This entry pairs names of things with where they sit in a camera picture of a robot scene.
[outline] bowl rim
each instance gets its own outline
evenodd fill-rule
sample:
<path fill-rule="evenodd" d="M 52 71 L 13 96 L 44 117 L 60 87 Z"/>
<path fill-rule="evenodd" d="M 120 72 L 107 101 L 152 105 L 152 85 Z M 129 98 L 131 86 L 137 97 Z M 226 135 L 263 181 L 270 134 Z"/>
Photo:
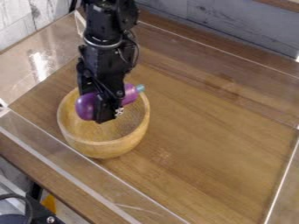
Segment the bowl rim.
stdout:
<path fill-rule="evenodd" d="M 79 88 L 76 87 L 75 89 L 72 89 L 69 91 L 69 93 L 63 97 L 61 101 L 60 101 L 60 106 L 57 109 L 57 113 L 56 113 L 56 117 L 57 117 L 57 124 L 60 126 L 60 131 L 63 132 L 63 135 L 67 136 L 68 138 L 71 138 L 72 140 L 75 140 L 76 142 L 80 142 L 81 144 L 89 144 L 89 145 L 111 145 L 111 144 L 116 144 L 117 142 L 124 142 L 127 140 L 129 140 L 129 138 L 132 137 L 132 135 L 136 132 L 140 132 L 143 129 L 147 128 L 147 125 L 149 123 L 149 112 L 151 112 L 151 107 L 149 107 L 149 101 L 145 97 L 144 93 L 140 93 L 140 97 L 144 103 L 144 118 L 140 122 L 140 124 L 137 125 L 137 127 L 135 128 L 135 130 L 127 134 L 125 136 L 121 136 L 117 139 L 109 140 L 109 141 L 103 141 L 103 142 L 96 142 L 96 141 L 89 141 L 89 140 L 84 140 L 80 137 L 75 137 L 65 129 L 64 125 L 61 124 L 61 105 L 64 104 L 64 102 L 68 99 L 68 96 L 72 95 L 75 92 L 79 91 Z"/>

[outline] wooden bowl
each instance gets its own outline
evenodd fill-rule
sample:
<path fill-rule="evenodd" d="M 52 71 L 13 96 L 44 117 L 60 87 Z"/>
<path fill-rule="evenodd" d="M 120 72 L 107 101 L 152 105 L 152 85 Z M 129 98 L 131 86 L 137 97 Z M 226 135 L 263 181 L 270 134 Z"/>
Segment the wooden bowl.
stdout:
<path fill-rule="evenodd" d="M 91 158 L 115 158 L 140 143 L 149 123 L 149 102 L 145 94 L 125 106 L 125 113 L 109 122 L 83 121 L 75 110 L 79 90 L 73 89 L 60 102 L 57 122 L 69 146 Z"/>

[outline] wooden table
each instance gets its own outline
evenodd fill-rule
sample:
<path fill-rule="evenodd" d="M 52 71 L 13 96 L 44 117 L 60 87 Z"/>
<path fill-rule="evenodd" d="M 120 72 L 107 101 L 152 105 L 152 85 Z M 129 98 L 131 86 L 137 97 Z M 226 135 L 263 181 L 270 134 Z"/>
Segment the wooden table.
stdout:
<path fill-rule="evenodd" d="M 141 59 L 127 80 L 147 87 L 149 130 L 132 152 L 93 162 L 180 216 L 182 223 L 260 223 L 298 138 L 299 66 L 147 13 L 143 21 L 135 30 Z M 75 65 L 76 59 L 11 105 L 61 141 L 56 110 L 76 87 Z M 21 126 L 19 131 L 31 135 Z M 91 222 L 129 222 L 5 135 L 0 140 L 0 155 Z M 92 163 L 80 164 L 47 143 L 44 148 L 31 144 L 91 188 L 103 187 Z M 133 214 L 141 223 L 159 223 L 151 215 Z"/>

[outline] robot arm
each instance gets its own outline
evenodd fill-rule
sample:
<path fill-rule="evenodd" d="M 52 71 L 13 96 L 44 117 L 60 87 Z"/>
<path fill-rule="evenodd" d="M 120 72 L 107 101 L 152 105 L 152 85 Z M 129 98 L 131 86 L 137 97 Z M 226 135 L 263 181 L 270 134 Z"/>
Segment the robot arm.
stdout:
<path fill-rule="evenodd" d="M 143 87 L 124 84 L 136 65 L 139 48 L 131 29 L 139 10 L 135 0 L 85 0 L 85 45 L 79 47 L 76 110 L 81 119 L 107 122 L 123 113 L 123 106 Z"/>

